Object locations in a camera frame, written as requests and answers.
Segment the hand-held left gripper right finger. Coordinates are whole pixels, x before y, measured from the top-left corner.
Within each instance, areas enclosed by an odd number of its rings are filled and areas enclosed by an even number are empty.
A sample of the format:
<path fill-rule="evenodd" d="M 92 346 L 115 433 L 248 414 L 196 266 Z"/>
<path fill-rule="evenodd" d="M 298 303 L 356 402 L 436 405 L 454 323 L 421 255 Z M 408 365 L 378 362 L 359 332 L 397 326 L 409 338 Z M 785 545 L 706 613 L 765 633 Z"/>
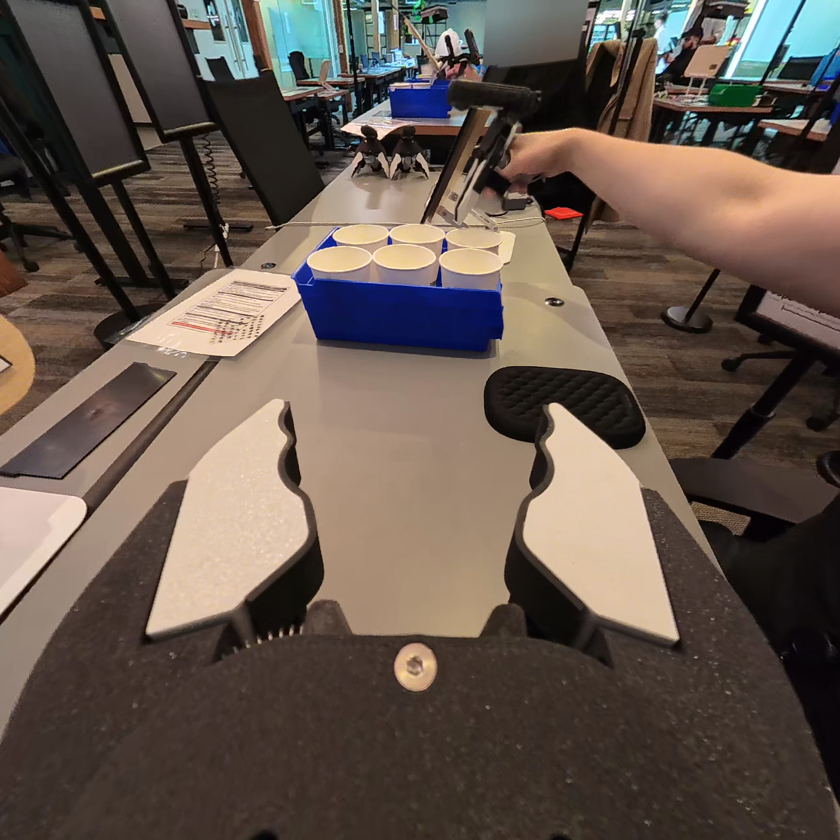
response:
<path fill-rule="evenodd" d="M 562 405 L 542 411 L 531 491 L 505 565 L 512 602 L 544 636 L 579 649 L 604 629 L 676 646 L 679 631 L 640 482 Z"/>

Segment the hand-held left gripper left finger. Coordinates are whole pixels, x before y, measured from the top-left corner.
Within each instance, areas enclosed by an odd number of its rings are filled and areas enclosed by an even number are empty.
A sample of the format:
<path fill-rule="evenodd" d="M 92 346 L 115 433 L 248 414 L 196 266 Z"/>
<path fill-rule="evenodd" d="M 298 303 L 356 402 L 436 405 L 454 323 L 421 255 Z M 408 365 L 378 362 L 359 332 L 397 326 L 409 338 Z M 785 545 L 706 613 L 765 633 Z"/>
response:
<path fill-rule="evenodd" d="M 300 627 L 323 580 L 291 405 L 276 398 L 207 450 L 184 486 L 145 633 L 226 625 L 245 646 Z"/>

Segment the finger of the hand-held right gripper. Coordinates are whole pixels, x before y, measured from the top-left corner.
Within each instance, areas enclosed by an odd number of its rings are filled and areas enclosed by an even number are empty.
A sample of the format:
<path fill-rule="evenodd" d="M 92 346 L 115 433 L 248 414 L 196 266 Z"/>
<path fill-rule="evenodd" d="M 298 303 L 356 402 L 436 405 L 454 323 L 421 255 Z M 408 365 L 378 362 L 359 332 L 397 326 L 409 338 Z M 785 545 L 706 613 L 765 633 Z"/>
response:
<path fill-rule="evenodd" d="M 503 121 L 494 121 L 493 123 L 504 123 Z M 458 196 L 456 201 L 456 215 L 457 216 L 467 216 L 469 212 L 472 210 L 473 206 L 475 205 L 477 199 L 482 197 L 480 192 L 480 172 L 482 169 L 482 162 L 480 159 L 480 145 L 477 149 L 477 157 L 474 159 L 473 164 L 469 170 L 465 178 L 464 187 L 461 190 L 461 193 Z M 504 194 L 495 194 L 491 193 L 492 196 L 502 198 Z"/>
<path fill-rule="evenodd" d="M 501 171 L 510 163 L 510 147 L 520 133 L 519 123 L 492 123 L 480 145 L 480 192 L 504 194 L 511 181 Z"/>

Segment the blue plastic bin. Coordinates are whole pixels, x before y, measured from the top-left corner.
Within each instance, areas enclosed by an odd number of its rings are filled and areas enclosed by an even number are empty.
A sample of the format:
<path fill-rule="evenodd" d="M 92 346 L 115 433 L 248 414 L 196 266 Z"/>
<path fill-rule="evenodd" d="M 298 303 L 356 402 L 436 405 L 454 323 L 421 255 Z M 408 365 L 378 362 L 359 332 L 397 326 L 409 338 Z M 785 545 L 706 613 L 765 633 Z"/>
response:
<path fill-rule="evenodd" d="M 336 246 L 332 233 L 313 251 Z M 291 278 L 319 340 L 482 353 L 502 337 L 501 273 L 496 290 L 442 287 L 439 265 L 432 287 L 320 280 L 307 258 Z"/>

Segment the person's right hand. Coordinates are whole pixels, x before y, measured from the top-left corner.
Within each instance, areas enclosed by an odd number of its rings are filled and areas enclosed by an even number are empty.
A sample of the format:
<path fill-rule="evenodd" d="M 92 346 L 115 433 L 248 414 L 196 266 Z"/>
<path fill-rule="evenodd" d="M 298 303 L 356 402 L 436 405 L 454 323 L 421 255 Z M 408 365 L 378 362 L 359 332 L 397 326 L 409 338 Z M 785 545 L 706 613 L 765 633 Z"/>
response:
<path fill-rule="evenodd" d="M 586 136 L 582 129 L 519 133 L 507 149 L 506 165 L 498 172 L 511 185 L 521 187 L 565 173 L 576 174 L 575 155 Z"/>

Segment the black stand rod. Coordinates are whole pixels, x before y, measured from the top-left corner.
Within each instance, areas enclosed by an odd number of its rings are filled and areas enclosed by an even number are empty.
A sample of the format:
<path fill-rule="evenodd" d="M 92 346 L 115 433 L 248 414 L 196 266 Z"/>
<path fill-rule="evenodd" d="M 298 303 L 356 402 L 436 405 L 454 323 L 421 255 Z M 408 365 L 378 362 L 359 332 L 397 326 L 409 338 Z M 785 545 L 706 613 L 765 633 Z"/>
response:
<path fill-rule="evenodd" d="M 421 224 L 442 222 L 458 227 L 466 224 L 477 199 L 477 195 L 468 189 L 469 160 L 490 120 L 491 110 L 472 108 L 467 111 L 444 168 L 427 200 Z"/>

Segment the black tripod leg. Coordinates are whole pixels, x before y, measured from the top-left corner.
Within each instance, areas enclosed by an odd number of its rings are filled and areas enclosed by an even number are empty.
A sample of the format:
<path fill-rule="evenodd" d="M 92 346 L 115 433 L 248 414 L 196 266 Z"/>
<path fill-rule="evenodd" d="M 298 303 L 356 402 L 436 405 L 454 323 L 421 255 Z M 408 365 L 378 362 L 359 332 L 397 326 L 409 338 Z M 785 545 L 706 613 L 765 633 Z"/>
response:
<path fill-rule="evenodd" d="M 614 104 L 612 108 L 612 119 L 609 123 L 608 130 L 606 132 L 606 134 L 609 136 L 615 135 L 616 127 L 621 117 L 621 111 L 623 109 L 623 105 L 627 97 L 629 87 L 633 80 L 634 69 L 642 48 L 642 44 L 644 42 L 644 36 L 644 29 L 636 28 L 631 32 L 630 36 L 628 37 L 626 47 L 623 53 L 621 72 L 616 87 L 616 95 L 613 98 Z M 581 241 L 583 239 L 584 234 L 586 233 L 588 224 L 592 219 L 592 210 L 594 203 L 595 197 L 593 197 L 592 200 L 589 202 L 588 207 L 585 209 L 585 212 L 581 217 L 581 220 L 576 230 L 572 247 L 563 253 L 563 266 L 567 269 L 567 271 L 571 271 L 574 266 L 574 261 L 578 254 Z"/>

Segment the beige coat on stand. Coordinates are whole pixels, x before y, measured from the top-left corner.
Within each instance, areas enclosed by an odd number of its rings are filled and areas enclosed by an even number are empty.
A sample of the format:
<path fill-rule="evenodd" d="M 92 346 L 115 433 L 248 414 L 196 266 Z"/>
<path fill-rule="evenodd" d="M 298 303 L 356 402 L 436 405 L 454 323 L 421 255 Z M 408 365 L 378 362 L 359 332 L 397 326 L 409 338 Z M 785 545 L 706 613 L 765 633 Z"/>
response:
<path fill-rule="evenodd" d="M 587 120 L 599 133 L 608 133 L 619 98 L 619 79 L 625 45 L 613 39 L 596 44 L 590 51 L 585 72 Z M 657 44 L 654 38 L 642 41 L 626 90 L 616 128 L 616 137 L 648 142 L 653 118 Z"/>

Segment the black quilted mouse pad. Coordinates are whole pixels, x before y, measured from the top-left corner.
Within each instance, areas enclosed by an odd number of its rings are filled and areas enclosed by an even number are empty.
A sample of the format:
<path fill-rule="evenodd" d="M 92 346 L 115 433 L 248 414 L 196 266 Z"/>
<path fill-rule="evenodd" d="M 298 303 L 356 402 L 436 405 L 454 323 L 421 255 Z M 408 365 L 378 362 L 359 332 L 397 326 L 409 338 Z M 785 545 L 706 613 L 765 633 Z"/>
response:
<path fill-rule="evenodd" d="M 562 405 L 613 449 L 638 445 L 647 432 L 640 405 L 629 387 L 597 372 L 514 365 L 488 377 L 484 388 L 488 424 L 504 437 L 535 443 L 545 430 L 543 408 Z"/>

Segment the black flat plate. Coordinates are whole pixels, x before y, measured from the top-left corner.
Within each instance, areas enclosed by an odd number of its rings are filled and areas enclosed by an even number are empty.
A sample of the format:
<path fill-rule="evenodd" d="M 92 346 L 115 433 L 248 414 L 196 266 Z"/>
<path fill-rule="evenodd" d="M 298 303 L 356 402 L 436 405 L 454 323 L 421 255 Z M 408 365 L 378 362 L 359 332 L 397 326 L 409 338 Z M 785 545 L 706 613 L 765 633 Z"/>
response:
<path fill-rule="evenodd" d="M 1 467 L 5 477 L 62 480 L 175 373 L 134 362 Z"/>

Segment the black chair back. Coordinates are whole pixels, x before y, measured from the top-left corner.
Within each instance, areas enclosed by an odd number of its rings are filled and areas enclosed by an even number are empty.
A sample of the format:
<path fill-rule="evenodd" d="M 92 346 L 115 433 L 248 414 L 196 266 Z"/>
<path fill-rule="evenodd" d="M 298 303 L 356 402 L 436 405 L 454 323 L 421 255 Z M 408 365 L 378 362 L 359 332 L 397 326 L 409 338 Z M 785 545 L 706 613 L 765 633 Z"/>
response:
<path fill-rule="evenodd" d="M 274 74 L 197 83 L 270 222 L 288 223 L 324 183 Z"/>

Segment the black round stand base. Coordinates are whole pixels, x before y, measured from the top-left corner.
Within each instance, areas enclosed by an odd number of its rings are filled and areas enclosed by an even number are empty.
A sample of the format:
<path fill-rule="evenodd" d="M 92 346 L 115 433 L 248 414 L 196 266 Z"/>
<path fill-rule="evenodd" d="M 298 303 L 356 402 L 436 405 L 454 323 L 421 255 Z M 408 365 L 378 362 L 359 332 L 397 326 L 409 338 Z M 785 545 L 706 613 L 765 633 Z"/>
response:
<path fill-rule="evenodd" d="M 114 313 L 100 321 L 93 330 L 93 336 L 100 346 L 105 351 L 108 351 L 123 338 L 130 335 L 132 331 L 141 326 L 146 318 L 146 316 L 141 316 L 136 319 L 131 319 L 122 311 Z"/>
<path fill-rule="evenodd" d="M 661 320 L 670 328 L 687 333 L 708 333 L 713 326 L 709 315 L 691 307 L 671 307 L 660 313 Z"/>

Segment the instruction board on wood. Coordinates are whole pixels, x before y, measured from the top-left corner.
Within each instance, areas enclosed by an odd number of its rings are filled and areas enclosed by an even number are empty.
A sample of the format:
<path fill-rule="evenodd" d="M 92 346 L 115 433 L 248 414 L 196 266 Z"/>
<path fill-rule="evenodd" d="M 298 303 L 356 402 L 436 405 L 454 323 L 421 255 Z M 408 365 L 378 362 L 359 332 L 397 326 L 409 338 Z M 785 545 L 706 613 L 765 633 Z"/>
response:
<path fill-rule="evenodd" d="M 20 330 L 1 317 L 1 415 L 19 404 L 35 380 L 35 357 Z"/>

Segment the black framed sign board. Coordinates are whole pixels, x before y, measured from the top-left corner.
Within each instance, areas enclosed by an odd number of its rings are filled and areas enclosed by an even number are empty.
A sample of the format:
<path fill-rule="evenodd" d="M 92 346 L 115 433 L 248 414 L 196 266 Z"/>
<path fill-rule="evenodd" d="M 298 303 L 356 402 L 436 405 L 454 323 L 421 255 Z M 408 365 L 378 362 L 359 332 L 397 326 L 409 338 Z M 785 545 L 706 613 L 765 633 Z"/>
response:
<path fill-rule="evenodd" d="M 839 318 L 756 286 L 742 299 L 735 322 L 825 363 L 839 362 Z"/>

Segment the black framed display panel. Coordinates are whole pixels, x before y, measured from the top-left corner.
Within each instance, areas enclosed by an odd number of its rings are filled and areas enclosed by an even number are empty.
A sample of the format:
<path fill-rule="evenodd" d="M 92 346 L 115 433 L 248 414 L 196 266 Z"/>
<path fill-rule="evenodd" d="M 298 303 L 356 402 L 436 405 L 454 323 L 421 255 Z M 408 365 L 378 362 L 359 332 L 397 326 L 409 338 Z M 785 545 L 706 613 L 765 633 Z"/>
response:
<path fill-rule="evenodd" d="M 162 142 L 216 130 L 173 1 L 108 1 L 104 13 Z"/>
<path fill-rule="evenodd" d="M 79 182 L 111 185 L 151 169 L 88 2 L 2 2 Z"/>

